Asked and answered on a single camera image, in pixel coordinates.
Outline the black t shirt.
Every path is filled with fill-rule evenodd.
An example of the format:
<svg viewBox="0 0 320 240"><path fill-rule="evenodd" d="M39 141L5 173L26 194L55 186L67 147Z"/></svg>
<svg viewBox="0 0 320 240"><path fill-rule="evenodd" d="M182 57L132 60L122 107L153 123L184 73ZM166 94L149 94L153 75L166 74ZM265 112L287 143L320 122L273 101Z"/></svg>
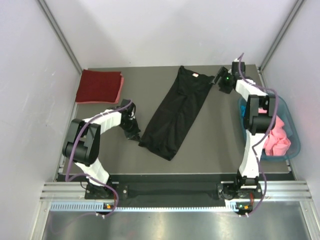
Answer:
<svg viewBox="0 0 320 240"><path fill-rule="evenodd" d="M171 161L196 120L214 78L180 66L171 88L149 121L138 145Z"/></svg>

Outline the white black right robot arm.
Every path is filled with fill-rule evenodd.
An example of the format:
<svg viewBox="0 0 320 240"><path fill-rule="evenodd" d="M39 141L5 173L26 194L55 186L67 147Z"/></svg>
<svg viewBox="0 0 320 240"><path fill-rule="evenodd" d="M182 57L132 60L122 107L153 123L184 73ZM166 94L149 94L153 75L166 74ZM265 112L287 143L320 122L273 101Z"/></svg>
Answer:
<svg viewBox="0 0 320 240"><path fill-rule="evenodd" d="M250 193L260 193L260 160L264 144L270 130L275 126L277 116L277 98L268 94L261 86L248 78L243 79L242 72L221 67L212 84L229 94L235 90L246 101L242 120L246 132L243 159L233 184L223 184L219 191L222 198L247 198Z"/></svg>

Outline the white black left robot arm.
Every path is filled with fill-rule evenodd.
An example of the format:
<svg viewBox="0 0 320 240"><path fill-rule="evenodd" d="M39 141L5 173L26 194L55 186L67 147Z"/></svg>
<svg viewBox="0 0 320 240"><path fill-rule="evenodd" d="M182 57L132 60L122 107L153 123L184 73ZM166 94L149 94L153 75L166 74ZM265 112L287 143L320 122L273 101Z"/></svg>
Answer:
<svg viewBox="0 0 320 240"><path fill-rule="evenodd" d="M110 174L98 158L101 135L111 128L120 127L128 140L138 142L141 130L135 112L136 105L128 101L92 118L75 118L71 121L62 154L69 159L69 163L75 163L86 174L86 190L89 193L98 194L105 199L113 194Z"/></svg>

